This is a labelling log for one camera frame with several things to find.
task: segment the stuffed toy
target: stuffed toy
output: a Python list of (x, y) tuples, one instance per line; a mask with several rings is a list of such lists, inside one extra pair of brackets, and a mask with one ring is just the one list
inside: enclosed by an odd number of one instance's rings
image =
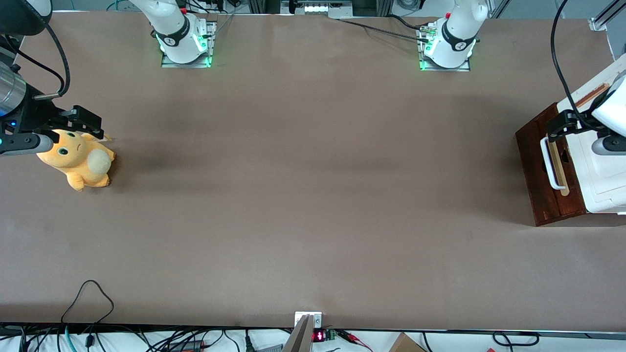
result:
[(45, 153), (37, 153), (41, 161), (65, 173), (69, 185), (78, 192), (85, 186), (106, 187), (111, 183), (106, 173), (115, 153), (96, 142), (96, 137), (89, 133), (54, 131), (59, 134), (59, 143)]

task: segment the red digital display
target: red digital display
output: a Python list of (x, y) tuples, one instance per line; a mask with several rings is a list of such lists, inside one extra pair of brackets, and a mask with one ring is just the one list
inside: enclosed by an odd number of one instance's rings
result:
[(326, 341), (326, 331), (325, 329), (315, 329), (313, 332), (313, 336), (311, 336), (312, 342), (324, 342)]

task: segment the mounting plate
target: mounting plate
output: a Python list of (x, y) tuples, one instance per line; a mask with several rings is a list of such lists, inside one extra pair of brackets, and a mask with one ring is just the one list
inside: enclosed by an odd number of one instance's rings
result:
[(319, 329), (322, 327), (322, 312), (295, 312), (295, 316), (294, 316), (294, 326), (298, 325), (298, 322), (300, 321), (300, 318), (302, 318), (303, 315), (312, 315), (313, 316), (313, 322), (315, 322), (315, 329)]

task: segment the table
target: table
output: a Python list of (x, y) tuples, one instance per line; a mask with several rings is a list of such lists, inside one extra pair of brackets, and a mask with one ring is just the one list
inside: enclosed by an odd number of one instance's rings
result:
[[(624, 228), (532, 226), (513, 134), (564, 96), (551, 21), (485, 22), (470, 73), (318, 16), (236, 16), (204, 70), (161, 69), (138, 13), (51, 24), (57, 104), (102, 116), (119, 159), (82, 194), (34, 155), (0, 160), (2, 321), (58, 321), (91, 278), (109, 323), (624, 330)], [(584, 20), (557, 42), (573, 89), (611, 62)], [(23, 50), (61, 69), (45, 33)], [(80, 304), (69, 320), (107, 308), (94, 287)]]

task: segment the white handle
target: white handle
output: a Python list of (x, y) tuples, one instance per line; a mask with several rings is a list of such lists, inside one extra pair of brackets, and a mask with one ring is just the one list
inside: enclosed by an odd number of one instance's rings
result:
[(548, 152), (548, 137), (543, 137), (543, 139), (539, 142), (539, 146), (541, 146), (543, 163), (546, 164), (546, 171), (548, 172), (548, 180), (550, 180), (550, 185), (555, 190), (566, 189), (565, 186), (561, 186), (557, 183), (557, 179), (554, 176), (554, 169), (552, 169), (552, 161), (550, 160), (550, 152)]

